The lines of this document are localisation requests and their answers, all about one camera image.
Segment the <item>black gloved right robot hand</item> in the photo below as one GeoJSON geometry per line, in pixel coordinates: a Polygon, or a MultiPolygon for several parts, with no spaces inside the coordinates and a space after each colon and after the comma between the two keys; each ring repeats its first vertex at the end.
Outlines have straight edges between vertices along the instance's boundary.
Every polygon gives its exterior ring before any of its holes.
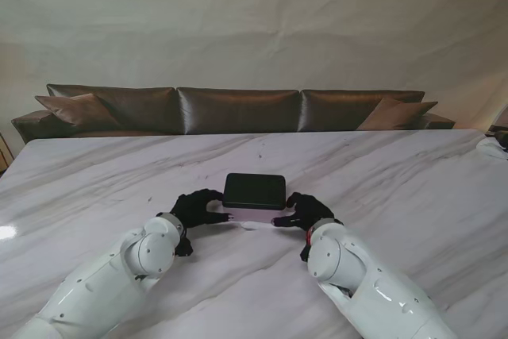
{"type": "Polygon", "coordinates": [[[294,213],[284,217],[273,218],[271,220],[273,226],[282,228],[298,227],[308,231],[322,219],[331,219],[333,222],[342,225],[342,222],[335,218],[331,209],[312,195],[294,192],[287,199],[286,207],[293,209],[294,213]]]}

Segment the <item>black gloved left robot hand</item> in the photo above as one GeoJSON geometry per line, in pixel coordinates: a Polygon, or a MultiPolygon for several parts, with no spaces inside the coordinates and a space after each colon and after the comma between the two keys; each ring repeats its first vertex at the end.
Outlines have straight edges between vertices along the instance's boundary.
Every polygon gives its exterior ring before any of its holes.
{"type": "Polygon", "coordinates": [[[229,222],[231,214],[208,211],[208,204],[221,201],[223,194],[216,190],[202,189],[188,195],[180,195],[170,214],[174,215],[186,229],[200,225],[229,222]]]}

